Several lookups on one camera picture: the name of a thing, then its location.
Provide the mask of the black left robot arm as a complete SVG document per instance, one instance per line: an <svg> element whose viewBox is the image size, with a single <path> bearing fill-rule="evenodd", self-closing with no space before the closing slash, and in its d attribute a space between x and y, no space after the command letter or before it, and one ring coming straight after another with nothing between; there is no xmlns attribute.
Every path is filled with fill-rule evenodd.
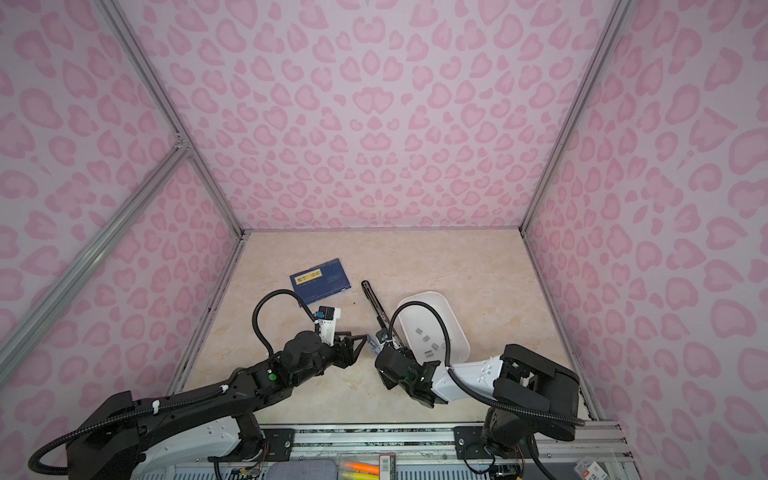
<svg viewBox="0 0 768 480"><path fill-rule="evenodd" d="M285 294L292 297L312 327L297 333L277 351L261 331L258 319L265 304ZM275 290L254 307L251 324L267 350L266 359L235 369L228 378L179 394L134 399L128 391L112 395L81 426L39 447L27 467L34 473L69 479L132 479L149 466L151 448L220 419L233 420L234 445L211 455L220 464L249 460L261 454L266 440L255 412L289 398L303 383L330 367L356 363L365 335L336 332L324 339L321 324L330 310L312 312L292 290Z"/></svg>

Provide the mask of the light blue mini stapler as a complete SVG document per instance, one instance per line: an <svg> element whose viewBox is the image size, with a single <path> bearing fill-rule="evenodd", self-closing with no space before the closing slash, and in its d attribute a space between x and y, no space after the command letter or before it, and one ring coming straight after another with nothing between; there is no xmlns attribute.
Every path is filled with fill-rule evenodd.
<svg viewBox="0 0 768 480"><path fill-rule="evenodd" d="M378 356L382 350L382 346L378 339L374 335L367 334L367 344L370 347L374 356Z"/></svg>

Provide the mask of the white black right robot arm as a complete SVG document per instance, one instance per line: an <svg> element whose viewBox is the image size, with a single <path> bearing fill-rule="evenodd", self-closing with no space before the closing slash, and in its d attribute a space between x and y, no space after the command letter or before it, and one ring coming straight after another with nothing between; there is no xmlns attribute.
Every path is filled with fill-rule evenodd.
<svg viewBox="0 0 768 480"><path fill-rule="evenodd" d="M440 360L419 362L395 334L396 318L416 307L437 322L445 348ZM501 355L484 362L454 364L445 320L420 300L402 303L393 318L378 313L384 330L377 335L381 350L375 360L383 384L401 387L427 408L471 398L488 407L479 441L464 447L480 448L491 459L529 458L547 479L554 475L543 465L535 435L571 442L585 421L578 417L580 380L575 372L519 344L508 344Z"/></svg>

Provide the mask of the black long stapler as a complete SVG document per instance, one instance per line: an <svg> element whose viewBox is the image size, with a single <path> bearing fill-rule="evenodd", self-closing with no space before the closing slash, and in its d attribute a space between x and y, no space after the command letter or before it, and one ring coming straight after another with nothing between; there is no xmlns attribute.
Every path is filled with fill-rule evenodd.
<svg viewBox="0 0 768 480"><path fill-rule="evenodd" d="M361 282L361 287L363 290L363 293L365 297L368 299L369 303L371 304L375 314L376 314L376 320L379 324L380 329L387 328L389 330L390 326L390 319L388 315L386 314L381 302L379 301L378 297L376 296L370 282L368 280L363 280Z"/></svg>

